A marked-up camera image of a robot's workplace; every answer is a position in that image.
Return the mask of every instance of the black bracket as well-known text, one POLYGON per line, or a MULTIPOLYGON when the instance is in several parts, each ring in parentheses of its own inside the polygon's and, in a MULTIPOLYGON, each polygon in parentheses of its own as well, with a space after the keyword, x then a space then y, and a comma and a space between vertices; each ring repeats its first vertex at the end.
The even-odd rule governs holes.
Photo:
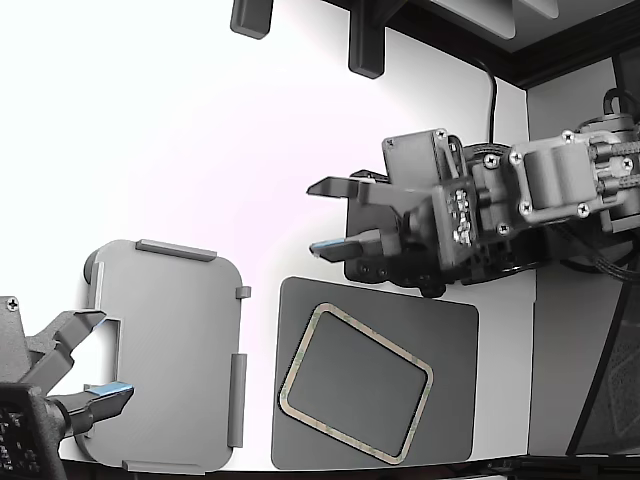
POLYGON ((105 320, 99 310, 62 312, 25 337, 18 300, 0 297, 0 383, 29 383, 46 395, 73 367, 73 350, 105 320))
POLYGON ((271 30, 273 0, 234 0, 231 30, 260 40, 271 30))
POLYGON ((349 28, 349 70, 367 78, 384 73, 385 27, 407 0, 354 0, 349 28))

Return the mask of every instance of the dark gray mat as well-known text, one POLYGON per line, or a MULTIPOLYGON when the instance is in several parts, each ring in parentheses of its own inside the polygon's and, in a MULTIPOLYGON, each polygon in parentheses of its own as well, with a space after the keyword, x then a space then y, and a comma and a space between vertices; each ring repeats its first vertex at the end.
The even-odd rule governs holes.
MULTIPOLYGON (((400 466, 461 462, 473 444, 478 312, 426 300, 301 278, 282 284, 272 460, 281 470, 390 467, 287 416, 278 394, 315 307, 331 303, 433 369, 433 386, 400 466)), ((289 396, 296 409, 396 455, 425 373, 324 313, 289 396)))

